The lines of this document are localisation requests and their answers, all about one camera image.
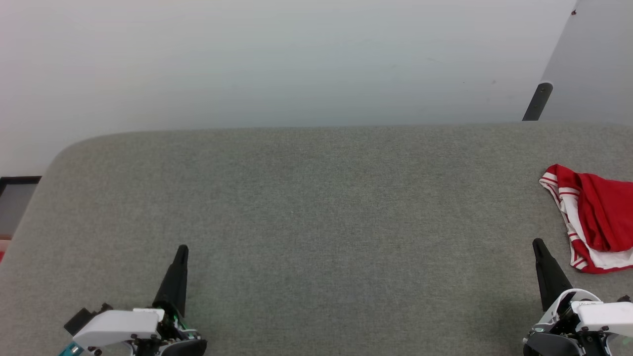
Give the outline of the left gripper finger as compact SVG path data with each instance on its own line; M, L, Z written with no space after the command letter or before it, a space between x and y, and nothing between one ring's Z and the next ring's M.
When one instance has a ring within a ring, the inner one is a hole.
M180 245L165 273L152 307L163 309L166 314L184 317L187 300L188 246Z

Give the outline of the left gripper body white housing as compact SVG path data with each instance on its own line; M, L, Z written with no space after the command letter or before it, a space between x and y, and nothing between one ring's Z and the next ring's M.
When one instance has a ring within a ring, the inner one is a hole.
M84 349L81 356L103 356L106 347L117 344L129 348L130 356L204 356L207 349L196 329L156 308L105 311L72 336L72 342Z

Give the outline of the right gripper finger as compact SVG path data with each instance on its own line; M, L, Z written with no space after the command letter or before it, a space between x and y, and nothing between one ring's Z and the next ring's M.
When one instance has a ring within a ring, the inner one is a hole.
M543 311L547 311L561 293L572 289L573 286L541 238L532 241L532 250L540 288L541 306Z

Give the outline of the right gripper body white housing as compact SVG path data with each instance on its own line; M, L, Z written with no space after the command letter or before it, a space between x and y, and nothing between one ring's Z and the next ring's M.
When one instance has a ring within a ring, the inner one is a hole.
M618 338L633 339L633 303L606 303L572 288L532 326L523 356L615 356L611 343Z

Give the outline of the red white Bulls jersey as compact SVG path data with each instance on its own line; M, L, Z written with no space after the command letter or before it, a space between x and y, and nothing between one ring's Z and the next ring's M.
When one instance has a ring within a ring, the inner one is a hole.
M572 268L594 274L633 268L633 182L555 164L539 183L563 218Z

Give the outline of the black framed grey board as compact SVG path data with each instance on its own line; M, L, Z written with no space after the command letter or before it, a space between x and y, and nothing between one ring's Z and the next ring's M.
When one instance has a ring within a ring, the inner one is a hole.
M9 241L16 232L41 176L0 178L0 241Z

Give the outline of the black slanted metal pole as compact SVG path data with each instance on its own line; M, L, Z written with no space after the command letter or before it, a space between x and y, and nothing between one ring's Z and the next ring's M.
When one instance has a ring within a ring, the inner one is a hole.
M553 85L550 82L543 82L537 85L527 110L524 113L522 122L533 122L540 119L548 99L550 98L552 89Z

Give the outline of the grey partition panel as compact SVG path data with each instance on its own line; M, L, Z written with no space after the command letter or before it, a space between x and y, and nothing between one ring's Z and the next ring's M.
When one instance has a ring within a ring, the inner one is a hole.
M544 81L541 121L633 126L633 0L578 0Z

